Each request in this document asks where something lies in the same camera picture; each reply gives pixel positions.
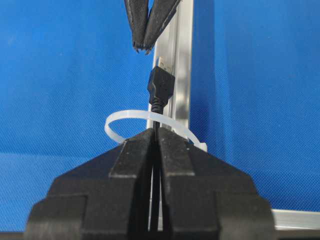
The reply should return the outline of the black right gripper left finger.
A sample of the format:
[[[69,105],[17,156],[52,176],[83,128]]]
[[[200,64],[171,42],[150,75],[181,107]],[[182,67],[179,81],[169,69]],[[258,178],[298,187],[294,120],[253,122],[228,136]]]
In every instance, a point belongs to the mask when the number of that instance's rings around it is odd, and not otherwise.
[[[26,240],[134,240],[148,232],[153,130],[56,177],[29,214]]]

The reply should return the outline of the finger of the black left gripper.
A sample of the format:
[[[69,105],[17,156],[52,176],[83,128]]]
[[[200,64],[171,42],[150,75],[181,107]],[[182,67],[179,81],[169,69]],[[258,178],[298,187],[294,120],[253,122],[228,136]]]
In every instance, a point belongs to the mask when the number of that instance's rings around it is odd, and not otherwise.
[[[132,35],[132,46],[138,53],[139,50],[151,51],[144,43],[147,23],[149,19],[148,0],[125,0],[125,9]]]
[[[174,17],[180,0],[154,0],[149,12],[143,40],[143,49],[149,54],[159,36]]]

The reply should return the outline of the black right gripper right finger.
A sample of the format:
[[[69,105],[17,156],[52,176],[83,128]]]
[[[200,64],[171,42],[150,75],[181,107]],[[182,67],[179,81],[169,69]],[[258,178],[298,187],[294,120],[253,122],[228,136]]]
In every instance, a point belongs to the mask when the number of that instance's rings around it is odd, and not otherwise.
[[[165,220],[173,240],[273,240],[269,202],[245,172],[158,130]]]

